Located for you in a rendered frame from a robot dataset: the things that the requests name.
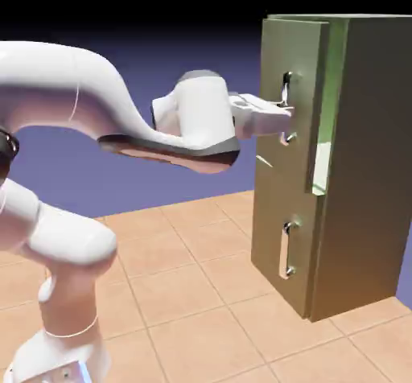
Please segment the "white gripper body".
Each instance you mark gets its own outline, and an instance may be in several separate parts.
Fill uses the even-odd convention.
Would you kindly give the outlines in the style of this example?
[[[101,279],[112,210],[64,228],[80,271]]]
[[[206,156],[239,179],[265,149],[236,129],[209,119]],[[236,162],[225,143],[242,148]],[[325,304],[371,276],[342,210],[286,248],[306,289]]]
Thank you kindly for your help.
[[[285,132],[295,113],[293,106],[267,101],[252,94],[247,94],[246,100],[251,108],[246,129],[251,135],[262,136]]]

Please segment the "curved silver door handle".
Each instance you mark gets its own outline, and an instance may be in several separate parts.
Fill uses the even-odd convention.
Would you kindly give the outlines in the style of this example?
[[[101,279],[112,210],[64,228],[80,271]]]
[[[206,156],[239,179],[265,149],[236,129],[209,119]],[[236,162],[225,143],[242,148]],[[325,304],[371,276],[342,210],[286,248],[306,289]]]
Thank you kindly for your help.
[[[285,108],[285,109],[294,109],[290,104],[289,104],[289,96],[290,96],[290,83],[291,79],[293,76],[293,72],[288,71],[283,74],[282,77],[282,90],[281,90],[281,101],[280,101],[280,106]],[[297,134],[295,132],[293,133],[286,133],[283,132],[281,133],[280,136],[280,143],[283,144],[284,146],[289,146],[290,143],[296,139]]]

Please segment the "olive green tall door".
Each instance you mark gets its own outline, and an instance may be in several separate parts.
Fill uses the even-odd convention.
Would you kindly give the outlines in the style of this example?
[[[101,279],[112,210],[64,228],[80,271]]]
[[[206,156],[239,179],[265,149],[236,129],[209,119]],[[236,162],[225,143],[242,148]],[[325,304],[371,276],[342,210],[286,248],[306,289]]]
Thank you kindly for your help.
[[[262,25],[261,96],[280,101],[283,74],[293,72],[288,101],[295,113],[285,132],[297,134],[289,146],[276,138],[265,152],[306,191],[313,182],[329,31],[321,21],[266,19]]]

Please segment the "olive green short door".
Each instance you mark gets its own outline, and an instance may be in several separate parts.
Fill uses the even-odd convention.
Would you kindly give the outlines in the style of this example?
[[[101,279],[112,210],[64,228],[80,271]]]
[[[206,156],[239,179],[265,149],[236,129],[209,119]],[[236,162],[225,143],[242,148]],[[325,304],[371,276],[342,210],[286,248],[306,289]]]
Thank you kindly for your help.
[[[267,155],[256,160],[251,261],[274,289],[302,317],[310,316],[324,195],[306,191],[295,175],[286,175]],[[287,221],[299,227],[290,232],[288,262],[295,273],[278,275],[281,232]]]

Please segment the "olive green cabinet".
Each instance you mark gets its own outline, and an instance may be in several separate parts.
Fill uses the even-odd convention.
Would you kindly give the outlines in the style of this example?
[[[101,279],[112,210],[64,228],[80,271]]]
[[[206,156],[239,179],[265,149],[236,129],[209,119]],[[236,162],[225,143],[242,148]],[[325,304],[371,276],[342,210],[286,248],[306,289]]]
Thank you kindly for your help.
[[[412,16],[330,24],[311,189],[324,195],[311,321],[394,296],[412,221]],[[257,139],[256,160],[280,135]]]

